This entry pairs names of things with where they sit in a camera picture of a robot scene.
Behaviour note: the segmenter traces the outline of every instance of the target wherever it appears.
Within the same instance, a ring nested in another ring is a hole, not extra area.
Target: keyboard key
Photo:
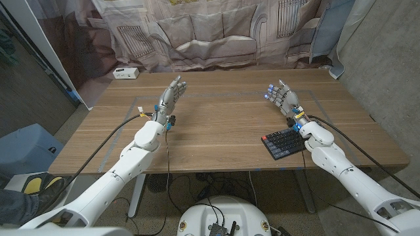
[[[301,147],[293,147],[293,148],[289,149],[290,153],[294,153],[294,152],[297,152],[297,151],[300,151],[300,150],[302,150]]]

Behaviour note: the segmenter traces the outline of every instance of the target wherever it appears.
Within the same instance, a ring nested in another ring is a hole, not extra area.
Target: table leg
[[[294,170],[295,177],[297,183],[299,184],[299,188],[301,189],[303,201],[307,211],[310,214],[314,214],[316,212],[316,207],[314,203],[314,199],[312,198],[312,194],[309,190],[308,182],[306,181],[305,174],[303,170]]]
[[[131,197],[129,217],[133,218],[137,215],[137,209],[140,202],[140,197],[143,190],[144,180],[146,179],[145,174],[139,174],[136,177],[136,184],[134,186],[133,196]]]

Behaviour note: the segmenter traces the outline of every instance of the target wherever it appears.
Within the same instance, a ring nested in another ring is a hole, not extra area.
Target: green cloth
[[[10,65],[18,65],[19,61],[14,54],[15,51],[16,48],[13,45],[12,39],[4,30],[0,30],[0,60]]]

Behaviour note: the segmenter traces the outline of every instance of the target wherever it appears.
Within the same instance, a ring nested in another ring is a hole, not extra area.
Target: white box
[[[136,79],[140,72],[137,68],[117,68],[112,73],[116,79]]]

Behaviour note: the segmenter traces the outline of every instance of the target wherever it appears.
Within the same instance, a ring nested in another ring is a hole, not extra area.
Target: black cable
[[[324,203],[328,204],[328,205],[329,205],[329,206],[331,206],[331,207],[334,207],[334,208],[337,208],[337,209],[339,209],[339,210],[342,210],[342,211],[345,211],[345,212],[348,212],[348,213],[351,213],[351,214],[354,214],[354,215],[360,216],[360,217],[362,217],[362,218],[365,218],[365,219],[371,220],[371,221],[373,221],[373,222],[376,222],[376,223],[378,223],[378,224],[381,224],[381,225],[383,225],[383,226],[385,226],[385,227],[387,227],[387,228],[389,228],[389,229],[393,230],[395,233],[399,233],[399,231],[398,231],[398,230],[396,230],[396,229],[394,229],[393,227],[390,227],[390,226],[388,226],[388,225],[386,225],[386,224],[384,224],[384,223],[380,222],[379,220],[375,220],[375,219],[369,218],[369,217],[367,217],[367,216],[364,216],[364,215],[362,215],[362,214],[359,214],[359,213],[353,212],[353,211],[351,211],[351,210],[347,210],[347,209],[341,208],[341,207],[339,207],[339,206],[335,206],[335,205],[333,205],[332,203],[329,203],[329,202],[327,202],[326,200],[322,199],[320,196],[318,196],[318,195],[314,192],[314,190],[311,188],[311,186],[310,186],[310,184],[309,184],[309,180],[308,180],[308,173],[306,172],[306,161],[305,161],[305,156],[304,156],[304,154],[303,154],[303,149],[304,149],[304,148],[303,148],[303,144],[302,144],[302,150],[301,150],[301,152],[302,152],[303,166],[304,166],[304,169],[303,169],[304,178],[305,178],[305,180],[306,180],[306,183],[308,184],[309,190],[310,190],[310,191],[311,191],[311,192],[315,195],[315,197],[317,197],[319,200],[323,201]]]
[[[124,200],[126,200],[126,202],[129,204],[129,206],[130,206],[130,201],[128,200],[128,199],[126,199],[125,197],[117,197],[116,199],[114,199],[113,200],[113,202],[114,201],[116,201],[116,200],[118,200],[118,199],[124,199]],[[137,224],[136,224],[136,222],[132,219],[132,218],[130,218],[129,217],[129,215],[127,214],[127,213],[125,213],[125,223],[127,223],[127,221],[128,220],[131,220],[132,221],[132,223],[134,224],[134,226],[136,226],[136,229],[137,229],[137,234],[138,234],[138,226],[137,226]]]
[[[337,131],[339,134],[341,134],[341,136],[343,136],[345,139],[347,139],[354,147],[356,147],[359,151],[361,151],[367,158],[369,158],[369,160],[371,160],[373,163],[375,163],[379,168],[381,168],[383,171],[385,171],[389,176],[391,176],[394,180],[396,180],[398,183],[400,183],[402,186],[404,186],[408,191],[410,191],[412,194],[414,194],[416,197],[418,197],[420,199],[420,194],[418,192],[416,192],[414,189],[409,187],[406,183],[404,183],[402,180],[400,180],[393,173],[389,172],[383,165],[378,163],[373,157],[371,157],[369,154],[367,154],[361,147],[359,147],[357,144],[355,144],[349,137],[347,137],[346,134],[341,132],[334,125],[328,123],[327,121],[324,121],[323,119],[321,119],[319,117],[313,116],[313,115],[308,115],[308,117],[317,119],[317,120],[321,121],[322,123],[328,125],[332,129],[334,129],[335,131]]]
[[[214,207],[214,208],[216,208],[222,214],[222,217],[223,217],[222,227],[224,226],[224,214],[223,214],[223,212],[217,206],[209,205],[209,204],[206,204],[206,203],[196,203],[196,204],[192,205],[192,207],[193,206],[198,206],[198,205],[205,205],[205,206],[208,206],[208,207]]]
[[[45,211],[50,208],[55,201],[60,197],[61,193],[67,189],[67,187],[76,179],[77,176],[79,176],[80,172],[89,164],[89,162],[92,160],[92,158],[98,153],[98,151],[105,145],[105,143],[119,130],[123,125],[127,124],[128,122],[132,121],[133,119],[136,119],[137,117],[140,117],[140,114],[133,116],[132,118],[122,122],[120,125],[118,125],[117,128],[115,128],[111,134],[98,146],[98,148],[92,153],[92,155],[85,161],[85,163],[79,168],[79,170],[67,181],[67,184],[60,189],[60,191],[52,198],[50,199],[47,204],[39,211],[39,215],[44,214]]]
[[[181,175],[181,176],[178,176],[178,177],[176,177],[172,182],[171,182],[171,184],[169,185],[169,188],[168,188],[168,197],[169,197],[169,200],[171,201],[171,203],[172,203],[172,205],[181,213],[181,214],[184,214],[182,211],[181,211],[181,209],[174,203],[174,201],[172,200],[172,197],[171,197],[171,186],[172,186],[172,184],[173,184],[173,182],[175,182],[175,180],[177,180],[177,179],[179,179],[180,177],[187,177],[188,178],[188,185],[189,185],[189,188],[190,188],[190,194],[191,194],[191,197],[193,198],[193,200],[194,201],[196,201],[196,198],[194,197],[194,194],[192,194],[192,192],[191,192],[191,178],[189,177],[189,176],[187,176],[187,175],[185,175],[185,174],[183,174],[183,175]]]
[[[215,215],[216,215],[216,224],[218,225],[219,224],[219,217],[217,216],[215,207],[211,204],[210,198],[207,198],[207,200],[209,201],[209,204],[210,204],[211,208],[213,209],[213,212],[215,212]]]
[[[166,179],[166,207],[165,207],[165,219],[163,220],[163,225],[162,228],[160,228],[160,230],[157,233],[154,234],[149,234],[149,235],[135,235],[135,236],[156,236],[158,234],[160,234],[163,230],[163,228],[165,227],[166,224],[166,219],[168,217],[168,196],[169,196],[169,148],[168,148],[168,141],[167,141],[167,137],[168,137],[168,130],[166,130],[165,133],[165,143],[166,143],[166,152],[167,152],[167,158],[168,158],[168,177]]]
[[[175,182],[175,180],[177,180],[177,179],[179,179],[179,178],[181,178],[181,177],[187,177],[187,179],[188,179],[188,186],[189,186],[189,188],[190,188],[190,195],[191,195],[191,198],[192,198],[194,201],[197,201],[197,200],[196,200],[196,198],[194,197],[194,194],[193,194],[193,193],[192,193],[192,191],[191,191],[191,178],[190,178],[188,175],[183,174],[183,175],[177,176],[177,177],[176,177],[175,179],[173,179],[173,180],[172,180],[172,182],[169,184],[169,189],[171,189],[171,186],[172,186],[173,182]]]
[[[225,178],[225,177],[216,177],[214,178],[214,182],[225,182],[225,181],[235,181],[241,188],[243,188],[244,190],[246,190],[246,192],[248,193],[248,199],[250,202],[253,202],[254,205],[256,205],[255,200],[254,200],[254,196],[251,194],[251,191],[249,190],[249,188],[246,188],[244,186],[242,186],[239,182],[245,183],[245,185],[247,187],[251,187],[251,185],[244,181],[244,180],[240,180],[240,179],[235,179],[235,178]]]

